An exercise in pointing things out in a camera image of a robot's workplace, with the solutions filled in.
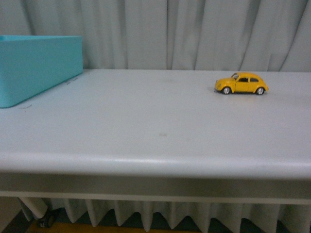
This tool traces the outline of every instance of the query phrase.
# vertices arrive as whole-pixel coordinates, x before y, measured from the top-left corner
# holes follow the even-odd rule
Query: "table top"
[[[0,172],[311,178],[311,74],[256,72],[262,96],[223,95],[233,71],[85,70],[0,109]]]

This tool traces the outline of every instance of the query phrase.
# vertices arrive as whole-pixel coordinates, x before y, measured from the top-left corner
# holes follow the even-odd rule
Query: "floor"
[[[2,233],[145,233],[139,213],[134,213],[121,227],[118,227],[114,210],[110,210],[97,227],[92,227],[85,213],[74,224],[70,223],[65,209],[60,209],[56,222],[49,229],[37,227],[37,222],[28,222],[22,212],[11,221]],[[171,230],[160,213],[154,213],[150,233],[193,233],[200,232],[190,217],[185,217],[175,229]],[[220,221],[211,219],[209,233],[231,233]],[[240,233],[264,233],[248,219],[242,219]],[[278,222],[276,233],[290,233]]]
[[[17,198],[0,197],[0,232],[19,213],[20,205]]]

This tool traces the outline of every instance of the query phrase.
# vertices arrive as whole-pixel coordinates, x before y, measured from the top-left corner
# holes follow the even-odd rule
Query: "volkswagen beetle model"
[[[225,95],[230,93],[256,93],[262,95],[269,88],[257,74],[237,72],[230,78],[217,80],[215,90]]]

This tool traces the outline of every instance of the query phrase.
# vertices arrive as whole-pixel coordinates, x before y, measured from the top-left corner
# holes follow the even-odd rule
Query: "toy car wheel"
[[[257,95],[262,95],[263,93],[264,93],[264,88],[263,87],[258,88],[257,91],[256,91]]]
[[[222,90],[222,93],[225,94],[225,95],[228,95],[231,93],[231,88],[230,87],[224,87],[223,90]]]

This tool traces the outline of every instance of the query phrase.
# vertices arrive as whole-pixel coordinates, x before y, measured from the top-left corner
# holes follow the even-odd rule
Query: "gray curtain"
[[[1,0],[0,34],[81,35],[84,67],[311,71],[307,0]]]

